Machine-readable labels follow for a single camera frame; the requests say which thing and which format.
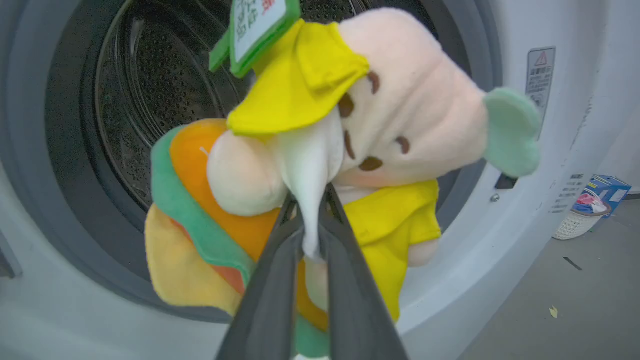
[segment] green tag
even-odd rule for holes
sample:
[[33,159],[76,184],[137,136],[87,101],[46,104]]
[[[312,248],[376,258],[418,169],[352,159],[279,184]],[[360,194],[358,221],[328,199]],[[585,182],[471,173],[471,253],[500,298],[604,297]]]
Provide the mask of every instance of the green tag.
[[209,54],[209,70],[227,56],[231,73],[242,78],[300,18],[300,0],[234,0],[229,29]]

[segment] gray floor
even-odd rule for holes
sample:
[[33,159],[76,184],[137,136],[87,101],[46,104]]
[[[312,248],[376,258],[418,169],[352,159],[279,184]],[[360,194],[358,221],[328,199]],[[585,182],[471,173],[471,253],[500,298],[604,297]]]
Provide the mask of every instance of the gray floor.
[[548,243],[460,357],[489,359],[640,359],[640,200],[593,233]]

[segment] washing machine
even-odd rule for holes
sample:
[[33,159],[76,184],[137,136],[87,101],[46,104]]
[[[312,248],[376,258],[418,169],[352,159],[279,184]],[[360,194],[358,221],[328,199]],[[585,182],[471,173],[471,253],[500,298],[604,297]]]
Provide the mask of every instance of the washing machine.
[[[483,89],[543,115],[541,165],[447,174],[445,229],[411,269],[397,324],[412,359],[456,359],[498,310],[626,122],[637,118],[633,0],[302,0],[340,21],[403,8]],[[229,318],[154,293],[143,222],[149,150],[224,117],[246,81],[207,72],[227,0],[0,1],[0,357],[212,359]]]

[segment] light yellow plush fabric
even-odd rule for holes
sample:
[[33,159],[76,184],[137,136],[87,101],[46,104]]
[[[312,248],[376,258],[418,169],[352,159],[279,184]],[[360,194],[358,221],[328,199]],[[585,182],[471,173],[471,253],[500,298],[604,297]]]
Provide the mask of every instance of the light yellow plush fabric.
[[410,245],[440,237],[438,181],[382,188],[344,206],[349,223],[394,321]]
[[154,204],[145,224],[147,261],[158,296],[173,306],[215,306],[235,314],[241,296],[198,254],[191,240]]
[[369,64],[344,43],[337,23],[299,20],[253,69],[256,83],[228,117],[236,135],[277,134],[320,121]]

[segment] warning triangle symbol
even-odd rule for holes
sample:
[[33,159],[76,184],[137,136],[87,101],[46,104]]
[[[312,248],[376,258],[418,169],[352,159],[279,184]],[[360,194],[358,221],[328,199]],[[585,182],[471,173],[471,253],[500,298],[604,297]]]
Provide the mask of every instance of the warning triangle symbol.
[[536,66],[542,66],[546,64],[547,64],[547,52],[543,51],[542,54],[540,54],[540,57],[538,58],[538,60],[536,60]]

